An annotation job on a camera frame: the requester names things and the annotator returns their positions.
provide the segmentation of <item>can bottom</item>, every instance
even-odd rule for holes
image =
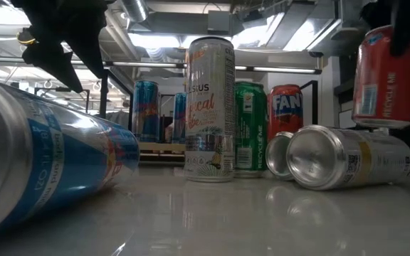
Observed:
[[[209,183],[221,183],[221,182],[229,182],[233,179],[232,176],[229,177],[186,177],[190,181],[196,182],[209,182]]]
[[[235,171],[235,178],[260,178],[263,171],[248,171],[248,170],[237,170]]]
[[[390,129],[403,129],[410,125],[409,121],[390,120],[390,119],[372,119],[372,118],[355,118],[357,124],[366,127],[386,127]]]

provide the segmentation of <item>green can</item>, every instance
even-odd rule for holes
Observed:
[[[235,177],[258,178],[266,170],[267,95],[263,85],[236,82]]]

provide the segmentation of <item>upright can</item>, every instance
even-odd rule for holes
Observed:
[[[223,38],[199,38],[187,54],[186,177],[230,181],[235,169],[233,45]]]
[[[0,84],[0,230],[123,181],[139,156],[120,125]]]
[[[268,96],[268,140],[303,127],[303,94],[298,85],[275,86]]]
[[[410,125],[410,46],[390,54],[391,26],[370,31],[359,47],[353,120],[366,127],[401,129]]]
[[[258,178],[266,170],[267,96],[263,85],[236,82],[235,177]]]
[[[410,149],[402,140],[319,125],[294,134],[286,156],[294,179],[315,190],[401,182],[410,172]]]
[[[158,94],[156,82],[135,82],[132,132],[140,142],[157,142],[159,138]]]
[[[186,141],[186,93],[175,95],[174,101],[174,130],[172,143],[184,144]]]

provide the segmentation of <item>silver can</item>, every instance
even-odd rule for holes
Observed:
[[[273,175],[283,181],[293,180],[285,155],[292,136],[293,133],[291,132],[278,132],[268,143],[265,153],[268,169]]]
[[[222,38],[200,38],[187,55],[185,176],[230,181],[235,168],[233,45]]]
[[[383,134],[310,125],[293,135],[287,163],[294,179],[314,190],[401,182],[410,149]]]
[[[0,230],[124,181],[139,157],[120,125],[0,84]]]

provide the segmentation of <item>can label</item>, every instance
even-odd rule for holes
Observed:
[[[112,186],[137,168],[139,147],[127,129],[17,89],[4,89],[27,116],[33,156],[23,195],[0,228]]]
[[[159,101],[157,83],[136,82],[132,103],[132,132],[141,142],[159,141]]]
[[[400,181],[410,171],[410,149],[383,134],[331,129],[346,152],[346,169],[337,186],[360,186]]]
[[[268,138],[303,127],[303,95],[297,85],[274,87],[268,96]]]
[[[172,143],[184,144],[186,141],[186,93],[177,93],[174,102],[174,128]]]
[[[255,85],[236,88],[236,170],[265,171],[266,95]]]
[[[410,124],[410,46],[390,54],[393,28],[370,31],[359,47],[353,120],[363,126],[402,128]]]
[[[188,69],[186,175],[232,177],[235,160],[232,45],[216,39],[193,43],[189,48]]]

